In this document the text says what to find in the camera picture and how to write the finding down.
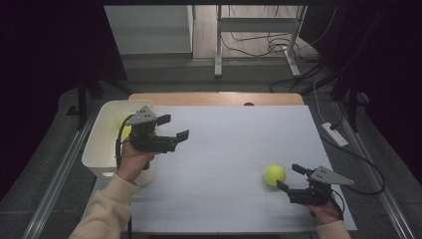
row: sleeve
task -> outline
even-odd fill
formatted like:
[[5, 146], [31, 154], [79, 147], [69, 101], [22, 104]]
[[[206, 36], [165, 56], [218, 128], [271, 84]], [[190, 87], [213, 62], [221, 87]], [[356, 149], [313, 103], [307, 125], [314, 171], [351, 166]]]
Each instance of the sleeve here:
[[130, 217], [130, 199], [138, 189], [115, 174], [88, 202], [86, 215], [69, 238], [119, 238]]
[[319, 239], [350, 239], [343, 221], [336, 221], [318, 226], [316, 233]]

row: yellow-green tennis ball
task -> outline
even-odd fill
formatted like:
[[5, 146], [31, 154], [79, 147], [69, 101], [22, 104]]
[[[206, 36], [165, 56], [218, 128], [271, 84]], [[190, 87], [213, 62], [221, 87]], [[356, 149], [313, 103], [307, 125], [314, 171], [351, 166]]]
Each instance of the yellow-green tennis ball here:
[[271, 164], [265, 169], [265, 180], [272, 186], [277, 185], [277, 180], [284, 182], [286, 180], [285, 169], [278, 164]]
[[129, 134], [131, 132], [131, 126], [125, 126], [123, 128], [123, 131], [121, 132], [121, 139], [125, 139], [127, 137], [129, 137]]

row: power strip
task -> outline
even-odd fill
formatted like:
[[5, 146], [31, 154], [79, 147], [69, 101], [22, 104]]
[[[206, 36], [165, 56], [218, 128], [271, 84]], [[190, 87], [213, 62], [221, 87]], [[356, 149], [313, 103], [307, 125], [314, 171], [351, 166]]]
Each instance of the power strip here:
[[337, 129], [329, 128], [331, 126], [331, 123], [325, 122], [321, 126], [323, 130], [325, 130], [325, 132], [332, 138], [332, 140], [337, 143], [338, 146], [342, 147], [348, 145], [348, 142], [344, 139], [344, 137], [341, 136]]

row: person's arm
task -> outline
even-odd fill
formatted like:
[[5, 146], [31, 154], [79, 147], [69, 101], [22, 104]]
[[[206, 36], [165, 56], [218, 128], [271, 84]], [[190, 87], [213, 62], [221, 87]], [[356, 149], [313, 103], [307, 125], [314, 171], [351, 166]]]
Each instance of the person's arm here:
[[130, 199], [139, 188], [134, 181], [155, 155], [155, 152], [137, 151], [130, 142], [125, 142], [117, 173], [105, 189], [97, 191], [89, 201], [86, 216], [69, 238], [119, 238], [130, 217]]
[[314, 213], [320, 226], [316, 228], [319, 239], [350, 239], [343, 221], [338, 219], [335, 207], [328, 202], [324, 206], [305, 205]]

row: gray carpet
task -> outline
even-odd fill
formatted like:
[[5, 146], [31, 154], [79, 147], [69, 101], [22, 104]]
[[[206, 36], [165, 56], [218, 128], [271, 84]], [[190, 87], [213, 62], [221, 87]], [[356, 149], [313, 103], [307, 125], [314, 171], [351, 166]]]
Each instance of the gray carpet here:
[[[305, 72], [312, 65], [301, 64]], [[261, 92], [269, 91], [270, 83], [289, 79], [291, 73], [283, 61], [237, 62], [226, 61], [223, 77], [215, 79], [211, 61], [203, 62], [159, 62], [156, 64], [126, 64], [128, 82], [122, 83], [135, 93], [160, 92]], [[314, 79], [322, 77], [321, 72]], [[306, 80], [300, 88], [311, 86], [313, 79]], [[125, 100], [128, 95], [123, 91], [102, 82], [105, 90], [102, 104], [112, 100]], [[276, 92], [286, 92], [289, 86], [276, 86]], [[331, 123], [340, 119], [333, 102], [329, 98], [332, 84], [317, 91], [320, 112], [325, 121]], [[317, 101], [314, 93], [304, 96], [304, 101], [313, 114], [316, 125], [321, 125], [317, 113]], [[0, 235], [3, 238], [20, 238], [25, 231], [44, 191], [50, 183], [60, 160], [67, 151], [78, 125], [78, 117], [66, 116], [70, 106], [77, 105], [76, 90], [63, 94], [60, 108], [49, 131], [34, 153], [7, 196], [0, 203]], [[422, 238], [422, 188], [406, 165], [385, 141], [376, 127], [364, 112], [364, 107], [357, 111], [357, 128], [370, 155], [376, 165], [384, 173], [387, 186], [394, 194], [400, 208], [405, 213], [416, 238]], [[346, 136], [344, 128], [338, 130]], [[328, 138], [321, 130], [320, 135]], [[327, 143], [323, 143], [326, 153], [335, 171], [356, 182], [360, 190], [373, 190], [361, 161], [346, 154]], [[352, 146], [345, 149], [353, 151]], [[78, 224], [91, 194], [94, 176], [82, 165], [81, 153], [68, 176], [61, 195], [42, 232], [41, 238], [67, 238]], [[345, 199], [351, 209], [358, 230], [352, 232], [353, 238], [398, 238], [389, 215], [377, 196], [362, 196], [343, 190]], [[150, 236], [151, 238], [167, 238], [166, 236]], [[206, 238], [252, 238], [245, 236], [203, 236]], [[176, 238], [191, 238], [179, 235]], [[259, 238], [279, 238], [262, 236]], [[280, 238], [310, 238], [309, 234], [286, 234]]]

